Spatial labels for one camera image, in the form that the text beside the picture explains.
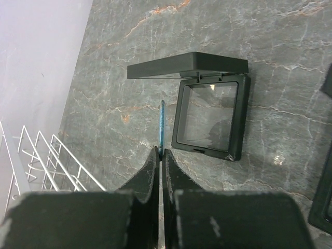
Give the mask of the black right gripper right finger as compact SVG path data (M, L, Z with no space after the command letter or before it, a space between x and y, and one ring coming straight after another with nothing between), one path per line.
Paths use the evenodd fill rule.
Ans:
M162 188L166 248L314 248L300 208L283 192L204 190L168 149Z

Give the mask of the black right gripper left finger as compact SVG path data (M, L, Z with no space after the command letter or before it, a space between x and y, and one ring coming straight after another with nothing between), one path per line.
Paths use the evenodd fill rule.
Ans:
M1 224L1 248L156 248L159 153L115 191L20 197Z

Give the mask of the round silver badge brooch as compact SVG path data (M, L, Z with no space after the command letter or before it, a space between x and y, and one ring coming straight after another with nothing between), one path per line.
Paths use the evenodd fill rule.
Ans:
M160 113L159 113L159 143L158 143L158 153L159 159L162 161L164 153L164 130L165 130L165 101L161 100Z

